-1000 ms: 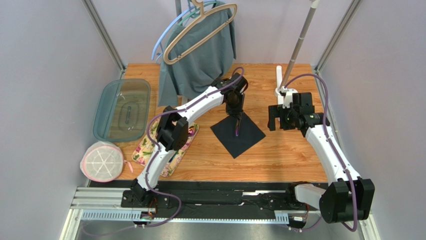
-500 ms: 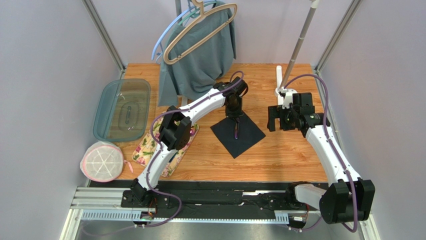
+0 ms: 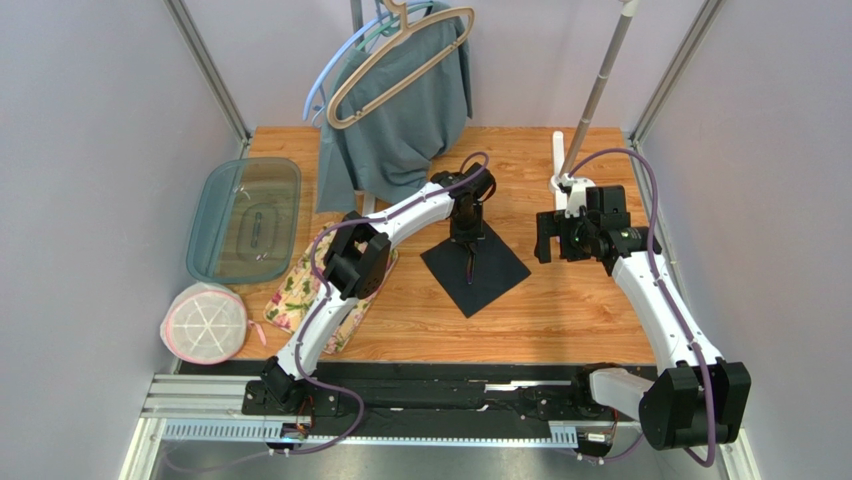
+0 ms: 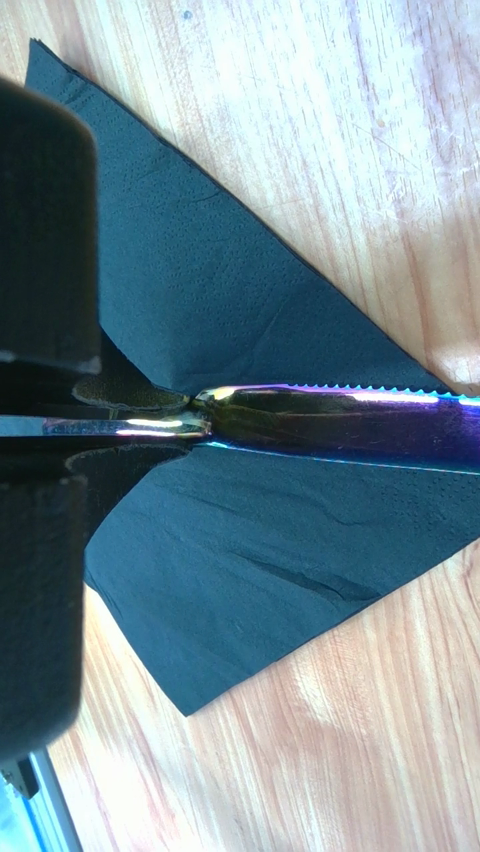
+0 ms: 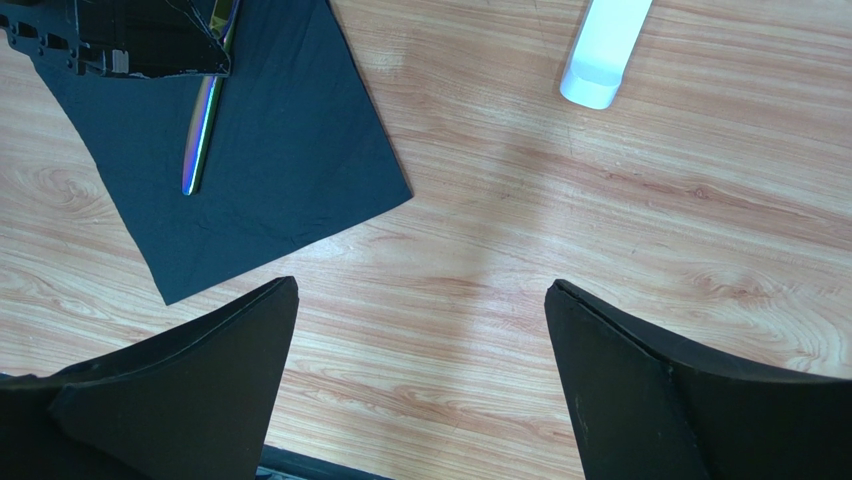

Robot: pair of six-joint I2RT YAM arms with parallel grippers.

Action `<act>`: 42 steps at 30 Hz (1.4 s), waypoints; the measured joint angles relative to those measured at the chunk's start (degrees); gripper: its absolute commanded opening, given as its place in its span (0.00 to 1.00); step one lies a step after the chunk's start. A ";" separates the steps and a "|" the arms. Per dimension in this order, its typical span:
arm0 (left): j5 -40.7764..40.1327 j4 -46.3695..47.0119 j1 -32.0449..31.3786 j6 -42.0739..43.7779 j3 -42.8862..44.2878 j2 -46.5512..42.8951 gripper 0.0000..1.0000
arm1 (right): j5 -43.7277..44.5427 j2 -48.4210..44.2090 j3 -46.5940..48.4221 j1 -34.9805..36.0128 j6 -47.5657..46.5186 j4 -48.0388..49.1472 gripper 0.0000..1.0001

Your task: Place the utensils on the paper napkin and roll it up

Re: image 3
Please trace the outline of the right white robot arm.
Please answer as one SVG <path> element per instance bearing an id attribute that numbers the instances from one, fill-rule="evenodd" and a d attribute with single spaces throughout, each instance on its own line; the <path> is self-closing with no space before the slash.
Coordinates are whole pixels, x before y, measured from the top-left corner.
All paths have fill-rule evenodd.
<path id="1" fill-rule="evenodd" d="M 656 450 L 735 442 L 751 375 L 701 333 L 671 284 L 652 230 L 633 225 L 624 188 L 581 178 L 557 186 L 554 195 L 555 210 L 536 216 L 536 258 L 550 262 L 556 238 L 560 258 L 600 262 L 633 307 L 657 368 L 648 380 L 614 364 L 588 366 L 578 377 L 583 401 L 639 421 Z"/>

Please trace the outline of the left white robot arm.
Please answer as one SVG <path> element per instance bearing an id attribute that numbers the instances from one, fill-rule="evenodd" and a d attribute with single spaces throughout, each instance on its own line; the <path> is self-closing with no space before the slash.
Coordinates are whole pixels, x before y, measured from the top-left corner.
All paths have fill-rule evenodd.
<path id="1" fill-rule="evenodd" d="M 260 372 L 265 395 L 285 413 L 303 404 L 307 383 L 337 328 L 357 303 L 384 283 L 391 252 L 398 244 L 436 222 L 474 204 L 495 183 L 487 166 L 474 163 L 465 172 L 440 172 L 400 203 L 362 216 L 351 212 L 323 230 L 308 259 L 321 285 L 291 338 Z"/>

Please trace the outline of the black paper napkin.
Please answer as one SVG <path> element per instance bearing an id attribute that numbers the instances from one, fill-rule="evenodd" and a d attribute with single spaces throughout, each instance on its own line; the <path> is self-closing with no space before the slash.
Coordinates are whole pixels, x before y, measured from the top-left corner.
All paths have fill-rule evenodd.
<path id="1" fill-rule="evenodd" d="M 449 239 L 420 255 L 424 264 L 466 318 L 475 315 L 526 280 L 531 271 L 488 223 L 477 243 L 474 281 L 467 285 L 467 251 Z"/>

